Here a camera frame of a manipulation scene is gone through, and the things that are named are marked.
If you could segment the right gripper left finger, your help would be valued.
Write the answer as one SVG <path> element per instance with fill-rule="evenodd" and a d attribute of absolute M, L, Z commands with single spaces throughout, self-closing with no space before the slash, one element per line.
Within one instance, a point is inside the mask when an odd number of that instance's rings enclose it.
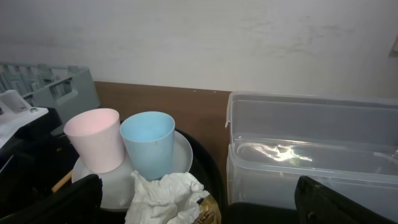
<path fill-rule="evenodd" d="M 39 203 L 1 219 L 1 224 L 97 223 L 102 180 L 90 174 Z"/>

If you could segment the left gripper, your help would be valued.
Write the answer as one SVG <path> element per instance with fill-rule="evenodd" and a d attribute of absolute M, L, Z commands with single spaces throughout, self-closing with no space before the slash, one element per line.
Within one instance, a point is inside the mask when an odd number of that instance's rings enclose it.
<path fill-rule="evenodd" d="M 53 194 L 52 187 L 67 175 L 78 153 L 61 132 L 54 108 L 19 129 L 1 148 L 1 217 L 29 207 Z"/>

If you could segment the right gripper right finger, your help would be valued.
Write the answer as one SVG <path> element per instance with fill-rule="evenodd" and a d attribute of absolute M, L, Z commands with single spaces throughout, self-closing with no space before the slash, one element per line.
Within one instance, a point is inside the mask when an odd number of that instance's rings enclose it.
<path fill-rule="evenodd" d="M 395 224 L 308 176 L 298 179 L 294 198 L 300 223 Z"/>

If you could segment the wooden chopstick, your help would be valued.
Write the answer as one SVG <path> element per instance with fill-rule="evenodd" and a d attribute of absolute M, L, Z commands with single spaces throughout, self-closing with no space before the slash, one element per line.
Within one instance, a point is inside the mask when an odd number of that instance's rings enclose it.
<path fill-rule="evenodd" d="M 62 177 L 52 188 L 52 193 L 57 192 L 60 188 L 62 188 L 71 178 L 72 178 L 73 171 L 71 170 L 68 174 Z"/>

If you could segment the pink plastic cup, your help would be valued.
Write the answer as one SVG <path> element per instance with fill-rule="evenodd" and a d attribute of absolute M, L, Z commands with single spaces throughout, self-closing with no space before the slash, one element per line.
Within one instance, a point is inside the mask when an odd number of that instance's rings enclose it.
<path fill-rule="evenodd" d="M 120 125 L 116 110 L 98 108 L 74 116 L 63 131 L 87 168 L 102 174 L 118 168 L 125 158 Z"/>

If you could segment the white paper napkin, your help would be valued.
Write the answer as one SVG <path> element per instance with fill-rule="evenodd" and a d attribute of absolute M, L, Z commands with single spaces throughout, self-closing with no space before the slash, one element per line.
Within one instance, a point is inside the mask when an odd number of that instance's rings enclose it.
<path fill-rule="evenodd" d="M 198 201 L 209 192 L 190 173 L 172 173 L 160 180 L 148 181 L 137 171 L 134 196 L 125 216 L 128 224 L 191 224 L 200 215 Z"/>

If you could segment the blue plastic cup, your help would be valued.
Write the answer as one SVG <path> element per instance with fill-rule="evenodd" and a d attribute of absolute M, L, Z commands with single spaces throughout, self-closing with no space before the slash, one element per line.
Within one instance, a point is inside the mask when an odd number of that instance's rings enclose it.
<path fill-rule="evenodd" d="M 147 180 L 173 170 L 175 120 L 169 114 L 146 111 L 124 120 L 120 127 L 132 165 Z"/>

